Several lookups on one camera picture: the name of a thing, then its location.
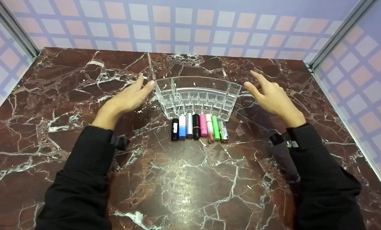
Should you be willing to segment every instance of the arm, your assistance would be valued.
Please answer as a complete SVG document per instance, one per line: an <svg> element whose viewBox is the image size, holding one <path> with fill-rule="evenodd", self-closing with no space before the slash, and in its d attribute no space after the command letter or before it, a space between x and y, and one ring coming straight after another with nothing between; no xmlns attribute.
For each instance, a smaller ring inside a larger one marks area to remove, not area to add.
<svg viewBox="0 0 381 230"><path fill-rule="evenodd" d="M296 228L365 229L355 198L361 191L358 180L336 163L312 125L294 132L315 143L305 150L290 150L301 178Z"/></svg>
<svg viewBox="0 0 381 230"><path fill-rule="evenodd" d="M250 82L244 86L266 111L283 119L287 131L306 143L303 150L291 149L290 154L301 177L301 203L297 207L296 229L365 229L356 196L361 185L354 176L342 169L322 144L314 127L277 83L263 75L257 78L261 92Z"/></svg>
<svg viewBox="0 0 381 230"><path fill-rule="evenodd" d="M143 89L143 76L107 101L91 126L84 128L63 170L45 195L45 205L36 219L37 230L106 230L108 171L115 147L110 144L115 124L124 112L132 111L152 91L150 81Z"/></svg>

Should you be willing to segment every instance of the wrist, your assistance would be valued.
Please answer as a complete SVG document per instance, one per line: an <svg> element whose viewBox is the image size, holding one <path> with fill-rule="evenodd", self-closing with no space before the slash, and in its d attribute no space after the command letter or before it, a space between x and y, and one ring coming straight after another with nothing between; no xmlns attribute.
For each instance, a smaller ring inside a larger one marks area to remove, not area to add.
<svg viewBox="0 0 381 230"><path fill-rule="evenodd" d="M121 113L122 112L120 112L117 108L105 104L98 111L98 114L91 125L99 128L114 130Z"/></svg>
<svg viewBox="0 0 381 230"><path fill-rule="evenodd" d="M301 111L291 112L288 115L281 116L281 119L287 128L297 128L307 122Z"/></svg>

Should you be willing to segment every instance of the finger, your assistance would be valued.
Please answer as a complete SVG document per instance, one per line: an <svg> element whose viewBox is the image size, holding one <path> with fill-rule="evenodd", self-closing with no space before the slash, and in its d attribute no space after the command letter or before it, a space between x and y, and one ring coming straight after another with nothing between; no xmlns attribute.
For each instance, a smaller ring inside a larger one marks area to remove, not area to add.
<svg viewBox="0 0 381 230"><path fill-rule="evenodd" d="M143 75L139 74L138 79L132 84L132 88L135 91L139 91L142 88L142 84L143 84Z"/></svg>
<svg viewBox="0 0 381 230"><path fill-rule="evenodd" d="M259 100L263 98L264 95L262 95L259 90L250 82L244 83L244 87L256 98L256 100Z"/></svg>
<svg viewBox="0 0 381 230"><path fill-rule="evenodd" d="M146 96L148 96L149 93L152 92L152 90L154 89L154 86L155 86L155 81L149 81L148 84L146 84L138 93L141 97L142 100L144 100L146 98Z"/></svg>
<svg viewBox="0 0 381 230"><path fill-rule="evenodd" d="M269 81L262 74L256 73L253 70L250 71L250 74L253 75L253 77L255 77L262 86L269 83Z"/></svg>

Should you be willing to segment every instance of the brown marble surface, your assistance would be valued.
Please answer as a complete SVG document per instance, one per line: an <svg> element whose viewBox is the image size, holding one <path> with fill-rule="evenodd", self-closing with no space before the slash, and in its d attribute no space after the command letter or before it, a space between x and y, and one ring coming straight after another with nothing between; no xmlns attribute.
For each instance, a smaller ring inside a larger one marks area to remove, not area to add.
<svg viewBox="0 0 381 230"><path fill-rule="evenodd" d="M285 87L335 159L363 184L368 229L381 229L381 183L302 61L47 48L0 108L0 229L35 225L44 192L100 106L135 80L208 76L243 84L249 70ZM284 132L242 89L228 144L170 141L170 122L150 95L115 133L131 140L110 170L107 215L118 230L292 229L299 177Z"/></svg>

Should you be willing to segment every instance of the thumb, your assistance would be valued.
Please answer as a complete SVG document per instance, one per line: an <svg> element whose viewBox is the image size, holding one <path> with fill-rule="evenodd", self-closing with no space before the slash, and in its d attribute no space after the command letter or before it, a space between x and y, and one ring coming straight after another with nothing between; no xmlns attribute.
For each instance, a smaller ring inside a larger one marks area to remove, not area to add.
<svg viewBox="0 0 381 230"><path fill-rule="evenodd" d="M146 96L148 96L148 94L152 92L152 90L154 89L154 86L155 86L155 81L151 80L138 92L138 94L140 95L141 98L145 99Z"/></svg>
<svg viewBox="0 0 381 230"><path fill-rule="evenodd" d="M256 98L256 100L263 98L259 90L250 82L244 83L244 87Z"/></svg>

